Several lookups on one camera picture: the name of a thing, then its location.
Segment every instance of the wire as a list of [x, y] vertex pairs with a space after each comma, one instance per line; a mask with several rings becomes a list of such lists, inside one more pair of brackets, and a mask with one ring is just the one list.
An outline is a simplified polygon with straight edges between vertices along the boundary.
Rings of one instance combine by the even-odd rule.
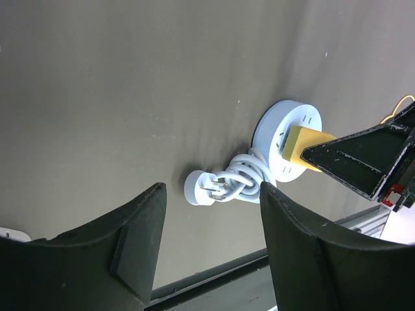
[[246, 202], [259, 203], [260, 186], [263, 181], [277, 187], [267, 162], [262, 154], [251, 148], [248, 154], [235, 156], [225, 171], [215, 175], [225, 182], [224, 193], [217, 201], [227, 202], [237, 199]]
[[388, 115], [387, 117], [385, 117], [381, 122], [380, 122], [380, 124], [383, 124], [383, 123], [385, 123], [387, 120], [389, 120], [389, 119], [391, 119], [391, 118], [393, 118], [393, 117], [395, 117], [395, 114], [396, 114], [396, 111], [399, 109], [399, 107], [402, 105], [402, 103], [404, 102], [404, 101], [406, 101], [408, 98], [410, 98], [411, 99], [411, 101], [413, 101], [413, 102], [415, 102], [415, 97], [413, 97], [412, 95], [407, 95], [407, 96], [404, 96], [404, 97], [402, 97], [402, 99], [396, 104], [396, 106], [395, 106], [395, 108], [394, 108], [394, 110], [392, 111], [392, 113], [390, 114], [390, 115]]

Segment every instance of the white cable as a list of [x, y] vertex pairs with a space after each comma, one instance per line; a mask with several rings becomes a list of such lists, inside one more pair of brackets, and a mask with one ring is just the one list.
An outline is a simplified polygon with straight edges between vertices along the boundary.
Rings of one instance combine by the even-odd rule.
[[235, 156], [225, 171], [212, 174], [197, 170], [190, 173], [185, 182], [185, 197], [193, 205], [211, 205], [214, 201], [228, 202], [232, 199], [259, 203], [263, 181], [277, 185], [265, 158], [251, 148], [248, 154]]

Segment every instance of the yellow wire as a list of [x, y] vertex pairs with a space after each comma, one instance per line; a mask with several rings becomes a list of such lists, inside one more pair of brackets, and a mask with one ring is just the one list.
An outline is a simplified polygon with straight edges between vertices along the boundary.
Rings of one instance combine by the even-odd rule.
[[395, 117], [396, 111], [399, 109], [400, 105], [406, 101], [408, 98], [410, 98], [413, 102], [415, 102], [415, 97], [413, 97], [412, 95], [407, 95], [402, 97], [402, 99], [396, 104], [394, 110], [392, 111], [392, 113], [390, 115], [388, 115], [387, 117], [385, 117], [380, 124], [385, 123], [387, 120]]

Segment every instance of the gray table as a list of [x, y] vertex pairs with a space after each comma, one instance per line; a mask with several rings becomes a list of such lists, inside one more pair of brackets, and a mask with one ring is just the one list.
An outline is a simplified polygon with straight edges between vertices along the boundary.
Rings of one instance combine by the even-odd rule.
[[[164, 181], [154, 287], [263, 248], [258, 206], [190, 206], [185, 175], [246, 151], [284, 98], [338, 137], [377, 124], [415, 91], [414, 13], [411, 0], [0, 1], [0, 226], [52, 238]], [[373, 205], [315, 172], [279, 186], [331, 220]]]

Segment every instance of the yellow plug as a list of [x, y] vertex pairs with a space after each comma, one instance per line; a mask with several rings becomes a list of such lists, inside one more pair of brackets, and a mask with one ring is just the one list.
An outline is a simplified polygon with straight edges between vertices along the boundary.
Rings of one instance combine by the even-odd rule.
[[282, 157], [284, 160], [290, 161], [291, 163], [301, 165], [310, 170], [315, 170], [316, 172], [321, 172], [318, 168], [305, 162], [300, 156], [304, 149], [332, 141], [333, 139], [336, 139], [336, 137], [331, 134], [294, 125], [291, 127], [288, 134]]

